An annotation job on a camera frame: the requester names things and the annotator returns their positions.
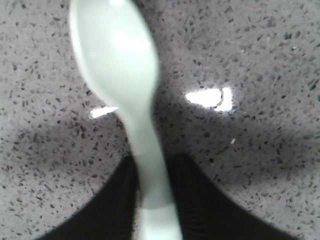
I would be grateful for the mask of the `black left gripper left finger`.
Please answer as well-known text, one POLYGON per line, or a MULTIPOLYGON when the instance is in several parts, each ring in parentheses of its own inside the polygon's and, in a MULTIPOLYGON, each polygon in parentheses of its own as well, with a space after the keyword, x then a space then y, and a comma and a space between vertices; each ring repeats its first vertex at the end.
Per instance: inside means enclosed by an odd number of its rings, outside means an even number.
POLYGON ((131 240, 138 174, 131 156, 123 157, 112 176, 80 211, 40 240, 131 240))

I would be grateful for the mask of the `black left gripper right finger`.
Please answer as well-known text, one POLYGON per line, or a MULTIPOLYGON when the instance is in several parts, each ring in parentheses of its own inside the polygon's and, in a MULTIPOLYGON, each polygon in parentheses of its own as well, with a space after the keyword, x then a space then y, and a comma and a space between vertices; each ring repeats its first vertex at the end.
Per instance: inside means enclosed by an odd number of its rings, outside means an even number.
POLYGON ((293 240, 229 199, 185 153, 166 158, 185 240, 293 240))

